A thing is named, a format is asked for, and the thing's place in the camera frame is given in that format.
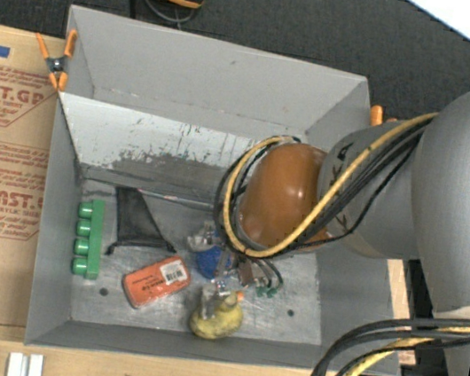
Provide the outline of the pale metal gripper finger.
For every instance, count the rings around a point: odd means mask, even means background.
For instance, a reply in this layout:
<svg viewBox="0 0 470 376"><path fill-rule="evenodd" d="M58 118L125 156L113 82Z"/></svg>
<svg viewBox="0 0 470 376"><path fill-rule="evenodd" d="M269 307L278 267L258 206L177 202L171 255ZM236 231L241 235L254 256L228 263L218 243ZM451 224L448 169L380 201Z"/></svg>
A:
<svg viewBox="0 0 470 376"><path fill-rule="evenodd" d="M224 282L213 280L204 284L200 295L199 316L213 318L219 313L226 313L228 307L225 301L228 296L230 291Z"/></svg>
<svg viewBox="0 0 470 376"><path fill-rule="evenodd" d="M206 221L202 227L186 239L187 246L192 252L203 253L221 244L221 238L214 222Z"/></svg>

